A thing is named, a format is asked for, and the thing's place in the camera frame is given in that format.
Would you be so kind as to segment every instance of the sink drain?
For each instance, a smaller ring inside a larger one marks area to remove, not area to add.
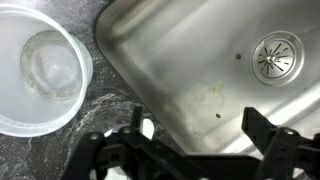
[[[301,71],[304,50],[293,34],[278,32],[267,36],[256,48],[252,67],[256,77],[269,85],[282,85]]]

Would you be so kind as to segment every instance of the stainless steel sink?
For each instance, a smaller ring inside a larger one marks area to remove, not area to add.
[[[102,53],[187,152],[254,151],[243,109],[320,131],[320,1],[116,0]]]

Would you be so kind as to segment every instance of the granite countertop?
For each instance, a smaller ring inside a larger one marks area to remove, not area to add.
[[[89,50],[94,74],[79,113],[62,129],[34,138],[0,134],[0,180],[56,180],[66,166],[79,137],[88,131],[106,132],[128,123],[136,105],[142,104],[93,41],[93,23],[109,0],[1,0],[39,10],[60,23]],[[143,114],[154,120],[147,110]],[[177,148],[155,121],[155,138]]]

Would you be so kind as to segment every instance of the dark speckled countertop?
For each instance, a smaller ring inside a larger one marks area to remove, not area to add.
[[[106,132],[128,123],[140,99],[102,56],[93,41],[93,23],[108,0],[0,0],[39,10],[60,23],[89,50],[94,74],[79,113],[62,129],[46,136],[15,138],[0,134],[0,180],[59,179],[79,137],[88,131]],[[154,120],[147,110],[143,114]],[[177,148],[155,122],[155,138]]]

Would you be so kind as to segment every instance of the metal surface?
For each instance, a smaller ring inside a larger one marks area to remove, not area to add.
[[[246,106],[302,135],[320,127],[319,7],[316,0],[116,0],[95,36],[184,150],[250,153],[240,128]],[[285,39],[300,59],[267,84],[252,67],[266,37]]]

